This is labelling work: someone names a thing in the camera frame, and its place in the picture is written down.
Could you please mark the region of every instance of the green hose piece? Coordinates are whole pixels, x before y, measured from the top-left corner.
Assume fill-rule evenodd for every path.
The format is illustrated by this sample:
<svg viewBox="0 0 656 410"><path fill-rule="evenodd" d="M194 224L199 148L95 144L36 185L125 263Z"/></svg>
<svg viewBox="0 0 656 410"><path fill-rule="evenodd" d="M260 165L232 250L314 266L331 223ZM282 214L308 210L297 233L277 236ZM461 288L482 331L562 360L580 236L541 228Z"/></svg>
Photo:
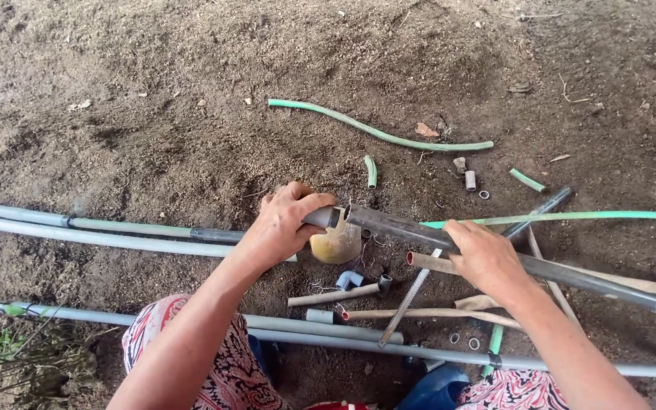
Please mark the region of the green hose piece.
<svg viewBox="0 0 656 410"><path fill-rule="evenodd" d="M546 187L544 185L540 184L539 182L535 182L532 179L526 177L525 175L523 175L520 171L516 170L515 168L510 170L510 174L513 175L516 180L522 182L523 185L525 185L526 187L531 188L534 191L543 192L546 189Z"/></svg>
<svg viewBox="0 0 656 410"><path fill-rule="evenodd" d="M360 123L353 118L343 115L339 112L333 111L332 109L324 108L319 105L306 103L302 101L290 101L290 100L276 100L273 98L268 99L268 106L271 107L288 107L288 108L302 108L310 109L311 111L320 112L321 114L333 117L336 120L346 123L355 128L359 128L363 132L367 132L378 139L390 142L392 144L403 145L405 147L415 148L417 150L425 151L475 151L475 150L484 150L487 148L493 147L492 141L479 142L476 144L428 144L425 142L416 142L410 141L409 139L399 138L398 136L393 136L387 134L383 131L379 131L376 128L369 127L366 124Z"/></svg>
<svg viewBox="0 0 656 410"><path fill-rule="evenodd" d="M368 168L369 171L369 180L368 180L369 190L375 190L376 180L378 179L378 173L376 171L376 163L373 161L373 158L371 158L371 155L366 155L364 157L364 163L366 163L366 168Z"/></svg>
<svg viewBox="0 0 656 410"><path fill-rule="evenodd" d="M656 211L587 211L587 212L556 212L554 214L529 214L515 217L473 219L475 223L482 225L503 225L516 222L538 222L543 220L570 220L570 219L613 219L613 218L636 218L656 219ZM423 222L430 228L441 229L445 221Z"/></svg>
<svg viewBox="0 0 656 410"><path fill-rule="evenodd" d="M497 323L493 325L493 332L490 335L490 353L498 354L500 352L500 342L503 340L503 326L498 325ZM493 371L493 367L490 365L485 365L483 367L483 372L481 376L483 378L487 377Z"/></svg>

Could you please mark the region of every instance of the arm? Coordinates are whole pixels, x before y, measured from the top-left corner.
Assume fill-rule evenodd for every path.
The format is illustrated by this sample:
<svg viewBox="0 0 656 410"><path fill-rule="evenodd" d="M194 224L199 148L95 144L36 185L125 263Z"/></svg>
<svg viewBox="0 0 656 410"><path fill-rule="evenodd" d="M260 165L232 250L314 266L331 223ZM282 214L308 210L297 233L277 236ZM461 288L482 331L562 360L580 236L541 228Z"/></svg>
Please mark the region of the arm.
<svg viewBox="0 0 656 410"><path fill-rule="evenodd" d="M523 326L571 408L650 408L525 273L506 238L472 221L447 221L442 229L462 252L450 256L458 273Z"/></svg>
<svg viewBox="0 0 656 410"><path fill-rule="evenodd" d="M266 196L257 220L148 345L108 408L191 408L244 293L264 271L294 255L312 235L324 233L301 221L309 212L333 204L332 195L311 193L299 182Z"/></svg>

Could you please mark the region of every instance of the soil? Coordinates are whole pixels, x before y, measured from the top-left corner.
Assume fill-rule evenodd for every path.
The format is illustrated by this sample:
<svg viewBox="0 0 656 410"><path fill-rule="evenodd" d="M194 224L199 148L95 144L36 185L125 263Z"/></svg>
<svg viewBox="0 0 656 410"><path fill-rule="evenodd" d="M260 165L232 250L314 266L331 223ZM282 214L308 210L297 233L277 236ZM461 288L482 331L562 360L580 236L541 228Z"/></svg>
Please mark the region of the soil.
<svg viewBox="0 0 656 410"><path fill-rule="evenodd" d="M508 91L524 82L529 91ZM464 155L491 197L464 190L449 172L455 154L382 142L313 112L270 108L267 98L313 102L418 141L492 140L494 148ZM68 111L87 99L89 107ZM413 131L443 120L449 135ZM366 154L378 165L375 191L366 188ZM563 154L571 156L550 162ZM566 211L656 210L656 1L0 0L0 204L244 230L261 197L252 194L302 180L341 203L404 218L480 218L524 214L542 201L508 174L513 167L551 191L572 187ZM656 220L534 230L547 259L656 281ZM362 260L328 266L304 250L299 263L263 275L241 311L302 317L286 298L311 282L330 286L347 267L395 279L386 299L347 309L394 308L416 273L404 262L410 249L431 251L378 237ZM218 263L0 233L0 301L134 314L193 292ZM566 292L607 357L656 363L653 314ZM435 274L414 306L473 294L461 278ZM461 351L471 337L486 349L489 335L485 325L451 319L404 320L399 330L408 341ZM454 332L461 338L452 345ZM273 375L298 408L342 399L389 408L421 376L387 355L285 349ZM104 407L124 376L116 336L98 351L102 384L78 389L70 408ZM501 352L534 354L515 331ZM656 378L631 381L656 408Z"/></svg>

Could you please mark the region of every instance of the small stone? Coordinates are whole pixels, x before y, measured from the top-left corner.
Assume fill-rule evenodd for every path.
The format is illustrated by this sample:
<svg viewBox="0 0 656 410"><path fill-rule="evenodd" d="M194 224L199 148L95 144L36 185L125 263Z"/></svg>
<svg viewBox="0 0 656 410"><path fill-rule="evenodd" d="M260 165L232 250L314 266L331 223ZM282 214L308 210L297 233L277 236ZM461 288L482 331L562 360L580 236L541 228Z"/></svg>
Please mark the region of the small stone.
<svg viewBox="0 0 656 410"><path fill-rule="evenodd" d="M452 163L455 164L455 169L457 170L457 173L465 173L467 172L467 160L465 157L457 157L452 160Z"/></svg>

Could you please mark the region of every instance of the metal ring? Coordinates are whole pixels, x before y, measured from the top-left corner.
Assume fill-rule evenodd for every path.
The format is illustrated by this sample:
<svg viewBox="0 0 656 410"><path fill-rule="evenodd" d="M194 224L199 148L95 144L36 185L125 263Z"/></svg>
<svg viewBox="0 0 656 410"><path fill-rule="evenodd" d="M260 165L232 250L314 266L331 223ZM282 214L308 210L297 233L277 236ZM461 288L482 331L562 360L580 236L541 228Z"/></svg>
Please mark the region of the metal ring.
<svg viewBox="0 0 656 410"><path fill-rule="evenodd" d="M472 347L472 341L473 341L473 340L478 344L477 347ZM470 339L470 340L467 342L467 346L469 346L469 348L472 349L472 350L477 350L477 349L479 349L479 340L478 340L478 338L475 338L475 337L474 337L474 338Z"/></svg>

